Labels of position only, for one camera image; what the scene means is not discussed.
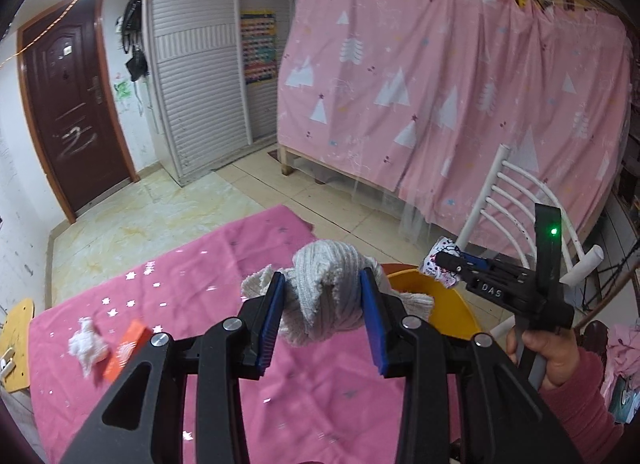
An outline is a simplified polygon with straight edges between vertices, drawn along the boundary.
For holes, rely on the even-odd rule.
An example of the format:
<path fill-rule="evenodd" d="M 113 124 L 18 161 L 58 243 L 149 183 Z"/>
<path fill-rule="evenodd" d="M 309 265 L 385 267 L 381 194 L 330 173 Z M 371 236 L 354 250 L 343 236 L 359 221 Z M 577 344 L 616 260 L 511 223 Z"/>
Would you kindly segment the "person's right hand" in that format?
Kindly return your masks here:
<path fill-rule="evenodd" d="M 541 384 L 543 390 L 561 387 L 577 370 L 580 354 L 573 330 L 561 329 L 558 333 L 524 331 L 521 339 L 526 348 L 547 360 Z"/>

